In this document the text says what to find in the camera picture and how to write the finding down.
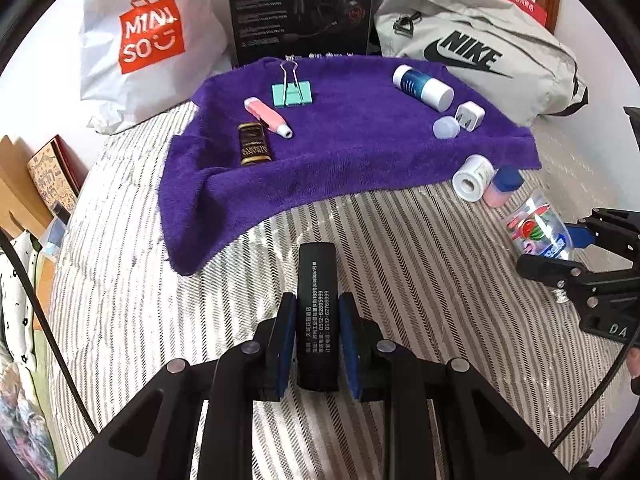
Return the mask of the person right hand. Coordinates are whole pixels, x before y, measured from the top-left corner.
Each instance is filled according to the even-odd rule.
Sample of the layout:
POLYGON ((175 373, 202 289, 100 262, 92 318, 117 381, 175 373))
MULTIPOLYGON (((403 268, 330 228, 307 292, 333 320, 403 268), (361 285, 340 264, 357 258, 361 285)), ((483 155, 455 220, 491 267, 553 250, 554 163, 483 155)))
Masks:
POLYGON ((631 348, 626 356, 626 365, 629 376, 636 379, 640 376, 640 349, 631 348))

